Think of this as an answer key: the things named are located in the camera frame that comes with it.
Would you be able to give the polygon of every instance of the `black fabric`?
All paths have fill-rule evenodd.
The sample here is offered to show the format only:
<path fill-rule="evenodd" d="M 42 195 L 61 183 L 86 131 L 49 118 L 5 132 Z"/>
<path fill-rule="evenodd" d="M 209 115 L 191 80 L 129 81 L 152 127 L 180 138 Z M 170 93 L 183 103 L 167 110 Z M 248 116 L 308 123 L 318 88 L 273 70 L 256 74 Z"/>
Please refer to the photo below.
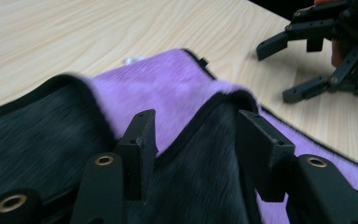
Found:
<path fill-rule="evenodd" d="M 147 203 L 129 202 L 129 223 L 249 223 L 235 155 L 242 91 L 218 93 L 156 160 Z M 48 81 L 0 107 L 0 194 L 72 187 L 87 159 L 117 143 L 91 92 L 74 77 Z"/>
<path fill-rule="evenodd" d="M 90 156 L 113 150 L 115 138 L 86 93 L 59 77 L 0 107 L 0 194 L 30 188 L 46 198 L 79 181 Z"/>
<path fill-rule="evenodd" d="M 129 203 L 129 223 L 249 223 L 235 154 L 238 107 L 225 102 L 174 156 L 158 158 L 147 203 Z"/>

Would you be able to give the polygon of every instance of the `black fur fabric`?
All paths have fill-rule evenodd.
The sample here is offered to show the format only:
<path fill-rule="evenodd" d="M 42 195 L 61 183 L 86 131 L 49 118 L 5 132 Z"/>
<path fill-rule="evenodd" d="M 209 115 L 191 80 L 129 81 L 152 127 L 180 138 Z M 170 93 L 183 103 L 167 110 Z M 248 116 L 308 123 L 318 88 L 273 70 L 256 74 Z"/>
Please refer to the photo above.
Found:
<path fill-rule="evenodd" d="M 78 182 L 89 157 L 113 149 L 73 85 L 0 117 L 0 194 L 42 198 Z"/>
<path fill-rule="evenodd" d="M 129 223 L 248 223 L 237 113 L 235 104 L 221 104 L 180 148 L 157 159 L 146 204 L 128 202 Z M 61 88 L 0 118 L 0 194 L 32 188 L 46 198 L 79 181 L 90 156 L 109 150 L 78 92 Z"/>
<path fill-rule="evenodd" d="M 154 171 L 146 204 L 129 202 L 129 223 L 248 223 L 235 154 L 237 113 L 233 104 L 218 106 L 173 160 L 159 161 L 166 165 Z"/>

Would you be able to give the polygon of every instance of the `metal ring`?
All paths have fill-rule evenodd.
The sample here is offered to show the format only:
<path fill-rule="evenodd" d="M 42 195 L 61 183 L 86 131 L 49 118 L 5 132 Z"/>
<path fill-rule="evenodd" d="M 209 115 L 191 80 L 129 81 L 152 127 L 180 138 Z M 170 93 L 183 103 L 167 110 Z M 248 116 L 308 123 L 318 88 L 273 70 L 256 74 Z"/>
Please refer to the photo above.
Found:
<path fill-rule="evenodd" d="M 307 162 L 313 166 L 324 168 L 327 166 L 327 163 L 325 161 L 322 161 L 321 159 L 315 158 L 315 157 L 308 157 Z"/>
<path fill-rule="evenodd" d="M 18 199 L 19 201 L 14 204 L 11 204 L 9 206 L 6 205 L 6 203 L 8 201 L 15 200 L 15 199 Z M 0 213 L 6 213 L 6 212 L 13 211 L 13 210 L 21 207 L 25 203 L 25 201 L 27 201 L 27 196 L 25 196 L 24 194 L 16 194 L 16 195 L 7 197 L 0 202 Z"/>
<path fill-rule="evenodd" d="M 113 162 L 113 157 L 111 156 L 101 156 L 97 160 L 95 160 L 95 164 L 97 165 L 107 165 Z"/>

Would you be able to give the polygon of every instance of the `light wood surface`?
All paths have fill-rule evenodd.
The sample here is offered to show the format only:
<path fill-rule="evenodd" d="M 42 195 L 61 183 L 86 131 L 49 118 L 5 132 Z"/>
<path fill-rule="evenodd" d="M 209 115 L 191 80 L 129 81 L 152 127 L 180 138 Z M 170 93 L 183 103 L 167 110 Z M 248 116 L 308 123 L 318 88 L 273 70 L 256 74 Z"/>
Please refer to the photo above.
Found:
<path fill-rule="evenodd" d="M 358 97 L 282 102 L 282 91 L 334 71 L 330 43 L 306 53 L 297 41 L 256 59 L 256 46 L 288 22 L 246 0 L 0 1 L 0 105 L 62 72 L 93 77 L 126 57 L 189 48 L 217 77 L 249 87 L 275 114 L 358 161 Z"/>

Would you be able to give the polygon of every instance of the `purple fabric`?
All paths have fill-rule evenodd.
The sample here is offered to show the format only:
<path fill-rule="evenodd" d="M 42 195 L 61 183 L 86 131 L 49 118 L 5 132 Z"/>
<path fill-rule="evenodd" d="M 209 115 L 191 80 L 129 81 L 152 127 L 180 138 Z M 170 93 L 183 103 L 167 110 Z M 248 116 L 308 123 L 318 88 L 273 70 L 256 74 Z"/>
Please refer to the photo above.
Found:
<path fill-rule="evenodd" d="M 213 81 L 179 49 L 103 73 L 88 83 L 117 137 L 135 114 L 156 110 L 158 156 L 213 95 L 243 91 L 240 86 Z"/>
<path fill-rule="evenodd" d="M 106 120 L 121 137 L 131 118 L 146 109 L 156 110 L 158 156 L 216 93 L 247 91 L 214 80 L 185 51 L 174 49 L 141 62 L 84 79 L 97 98 Z M 327 158 L 358 189 L 358 166 L 310 141 L 306 136 L 259 109 L 260 114 L 296 144 L 296 154 Z M 285 203 L 258 200 L 264 223 L 288 223 Z"/>

